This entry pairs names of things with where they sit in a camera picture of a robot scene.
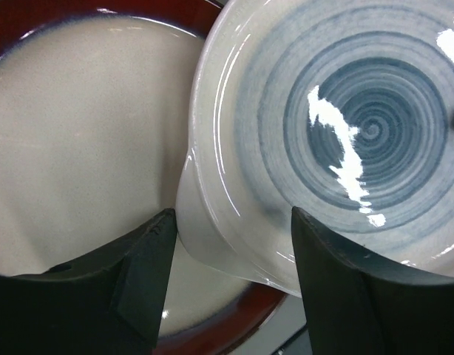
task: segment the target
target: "white bowl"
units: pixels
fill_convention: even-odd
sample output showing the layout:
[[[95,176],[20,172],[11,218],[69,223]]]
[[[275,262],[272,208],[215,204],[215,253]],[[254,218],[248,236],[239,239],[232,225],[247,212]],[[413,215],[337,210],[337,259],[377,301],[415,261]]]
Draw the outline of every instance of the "white bowl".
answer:
[[[454,0],[233,0],[192,93],[188,252],[300,295],[291,207],[410,266],[454,264]]]
[[[167,24],[96,16],[3,57],[0,274],[44,272],[174,207],[203,43]],[[249,285],[177,243],[160,336],[199,325]]]

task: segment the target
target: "blue spiral pattern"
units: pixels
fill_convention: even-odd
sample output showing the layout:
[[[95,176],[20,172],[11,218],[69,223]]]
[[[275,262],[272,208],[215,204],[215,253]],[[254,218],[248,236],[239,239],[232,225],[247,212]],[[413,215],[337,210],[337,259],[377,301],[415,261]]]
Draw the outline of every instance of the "blue spiral pattern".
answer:
[[[454,28],[454,1],[426,1],[423,10],[380,2],[348,1],[340,10],[332,1],[306,1],[284,18],[245,69],[234,134],[265,213],[286,202],[352,238],[403,231],[400,241],[385,243],[394,250],[454,218],[454,63],[436,44]],[[344,148],[331,126],[311,124],[315,86],[358,129],[364,200],[386,223],[369,223],[338,183],[331,166],[340,167]],[[271,219],[284,224],[277,213]]]

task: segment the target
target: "red rim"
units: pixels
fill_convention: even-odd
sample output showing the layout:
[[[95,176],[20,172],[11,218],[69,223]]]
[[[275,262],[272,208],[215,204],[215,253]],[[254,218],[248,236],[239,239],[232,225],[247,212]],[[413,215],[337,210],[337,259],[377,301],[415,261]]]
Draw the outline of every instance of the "red rim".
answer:
[[[31,30],[68,18],[93,16],[98,9],[149,17],[206,37],[221,6],[209,0],[0,0],[0,57]],[[154,354],[222,354],[250,337],[285,294],[252,284],[208,321],[160,339]]]

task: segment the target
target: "white plate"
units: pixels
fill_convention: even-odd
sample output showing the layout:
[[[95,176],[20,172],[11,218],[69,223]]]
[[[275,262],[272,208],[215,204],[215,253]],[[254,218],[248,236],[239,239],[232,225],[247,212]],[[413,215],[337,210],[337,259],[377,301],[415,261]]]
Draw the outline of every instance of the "white plate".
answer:
[[[0,274],[41,273],[174,206],[202,47],[153,21],[94,18],[30,35],[0,60]],[[178,243],[160,335],[247,285]]]
[[[299,295],[300,206],[398,262],[454,270],[454,0],[230,1],[189,145],[180,236],[214,267]]]

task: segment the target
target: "plate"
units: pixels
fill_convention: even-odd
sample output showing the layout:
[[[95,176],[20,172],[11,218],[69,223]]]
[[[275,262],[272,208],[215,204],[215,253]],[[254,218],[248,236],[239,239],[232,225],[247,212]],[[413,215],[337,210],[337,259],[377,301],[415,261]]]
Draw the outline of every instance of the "plate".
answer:
[[[177,199],[189,252],[230,272],[202,247],[227,246],[232,274],[298,296],[292,206],[454,270],[454,0],[229,2],[195,76]]]
[[[0,0],[0,274],[41,273],[175,204],[194,69],[219,12],[203,0]],[[178,242],[157,354],[235,346],[283,296]]]

